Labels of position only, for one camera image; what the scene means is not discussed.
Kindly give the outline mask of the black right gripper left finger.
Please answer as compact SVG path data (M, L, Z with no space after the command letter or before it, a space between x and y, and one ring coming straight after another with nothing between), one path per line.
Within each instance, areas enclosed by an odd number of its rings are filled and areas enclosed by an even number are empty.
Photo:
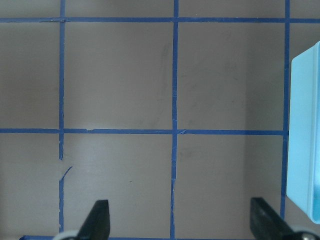
M109 201L97 200L76 235L77 240L108 240L111 231Z

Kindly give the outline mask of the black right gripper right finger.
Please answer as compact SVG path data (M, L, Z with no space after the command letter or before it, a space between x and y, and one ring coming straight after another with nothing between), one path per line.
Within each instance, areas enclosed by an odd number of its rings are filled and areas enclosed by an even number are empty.
M256 240L293 240L295 235L262 197L250 199L249 227Z

